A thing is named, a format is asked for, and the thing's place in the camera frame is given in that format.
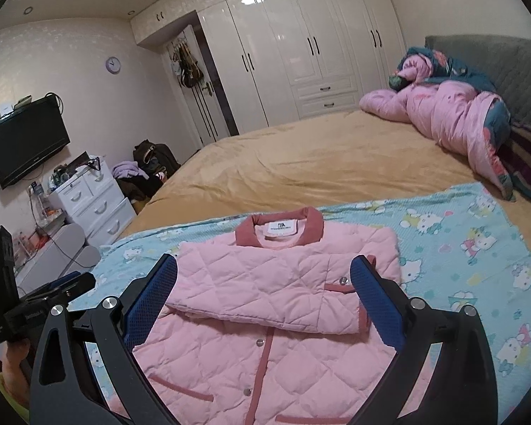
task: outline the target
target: jacket pocket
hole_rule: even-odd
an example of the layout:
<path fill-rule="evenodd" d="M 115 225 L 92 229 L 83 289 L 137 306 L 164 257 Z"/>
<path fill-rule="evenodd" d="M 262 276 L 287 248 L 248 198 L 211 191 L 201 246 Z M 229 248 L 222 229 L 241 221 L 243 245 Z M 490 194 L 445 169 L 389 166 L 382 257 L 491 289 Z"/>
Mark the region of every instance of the jacket pocket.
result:
<path fill-rule="evenodd" d="M 174 392 L 177 392 L 177 393 L 182 393 L 183 395 L 187 395 L 187 396 L 190 396 L 191 398 L 196 398 L 197 400 L 201 400 L 201 401 L 209 401 L 209 402 L 213 402 L 215 400 L 215 397 L 213 395 L 207 395 L 205 393 L 199 393 L 199 392 L 196 392 L 194 390 L 190 390 L 188 388 L 184 388 L 182 386 L 179 386 L 179 385 L 176 385 L 176 384 L 172 384 L 170 382 L 167 382 L 166 380 L 163 380 L 162 378 L 159 378 L 158 376 L 156 375 L 150 375 L 148 376 L 148 379 L 150 380 L 153 380 L 154 382 L 160 384 L 160 385 L 163 385 L 164 387 L 170 389 L 170 390 L 173 390 Z"/>

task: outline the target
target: screw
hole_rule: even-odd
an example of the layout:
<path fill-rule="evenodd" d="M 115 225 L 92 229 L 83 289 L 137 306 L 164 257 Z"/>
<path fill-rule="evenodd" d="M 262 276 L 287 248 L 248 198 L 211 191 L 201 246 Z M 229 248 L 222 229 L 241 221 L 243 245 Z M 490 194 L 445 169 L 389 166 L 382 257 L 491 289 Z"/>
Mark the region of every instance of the screw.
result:
<path fill-rule="evenodd" d="M 425 305 L 425 301 L 423 299 L 420 299 L 419 297 L 414 297 L 411 299 L 411 306 L 416 310 L 422 310 L 423 308 L 425 308 Z"/>
<path fill-rule="evenodd" d="M 468 316 L 476 316 L 476 314 L 478 313 L 476 309 L 471 305 L 465 305 L 464 312 Z"/>
<path fill-rule="evenodd" d="M 53 316 L 60 315 L 61 313 L 63 313 L 63 306 L 62 306 L 62 305 L 55 305 L 55 306 L 51 309 L 51 314 L 52 314 Z"/>
<path fill-rule="evenodd" d="M 102 301 L 102 306 L 106 309 L 114 308 L 118 303 L 118 299 L 116 297 L 107 297 Z"/>

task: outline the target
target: yellow bed sheet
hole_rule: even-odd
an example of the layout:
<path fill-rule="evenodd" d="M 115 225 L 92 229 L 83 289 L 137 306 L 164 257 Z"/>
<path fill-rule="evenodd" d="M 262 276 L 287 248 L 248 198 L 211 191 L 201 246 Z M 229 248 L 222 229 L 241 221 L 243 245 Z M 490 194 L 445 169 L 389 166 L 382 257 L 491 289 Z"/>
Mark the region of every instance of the yellow bed sheet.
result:
<path fill-rule="evenodd" d="M 499 198 L 464 157 L 410 124 L 338 113 L 230 137 L 207 146 L 162 187 L 124 235 L 255 211 L 428 195 L 480 181 L 531 249 L 531 203 Z"/>

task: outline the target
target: light blue blanket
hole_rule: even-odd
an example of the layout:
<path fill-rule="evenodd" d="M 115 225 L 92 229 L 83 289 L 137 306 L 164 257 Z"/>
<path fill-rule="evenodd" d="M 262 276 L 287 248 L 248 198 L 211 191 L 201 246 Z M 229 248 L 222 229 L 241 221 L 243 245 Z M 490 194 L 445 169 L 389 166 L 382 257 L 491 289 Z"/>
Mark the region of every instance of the light blue blanket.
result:
<path fill-rule="evenodd" d="M 517 227 L 480 183 L 457 185 L 428 197 L 343 204 L 320 209 L 326 220 L 388 226 L 399 237 L 403 287 L 432 307 L 476 306 L 496 369 L 499 422 L 531 386 L 531 252 Z M 231 232 L 245 216 L 176 225 L 122 239 L 102 251 L 94 290 L 71 310 L 120 295 L 181 241 L 205 241 Z M 113 394 L 94 346 L 89 348 L 105 396 Z M 436 361 L 438 350 L 433 350 Z"/>

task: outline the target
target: bag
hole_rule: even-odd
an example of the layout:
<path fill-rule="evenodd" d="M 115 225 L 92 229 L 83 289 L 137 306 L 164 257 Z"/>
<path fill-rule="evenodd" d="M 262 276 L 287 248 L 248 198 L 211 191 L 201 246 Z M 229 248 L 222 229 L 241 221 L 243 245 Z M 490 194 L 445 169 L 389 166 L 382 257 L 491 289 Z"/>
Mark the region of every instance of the bag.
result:
<path fill-rule="evenodd" d="M 168 179 L 181 167 L 168 146 L 147 139 L 134 147 L 133 159 L 148 175 L 164 172 Z"/>

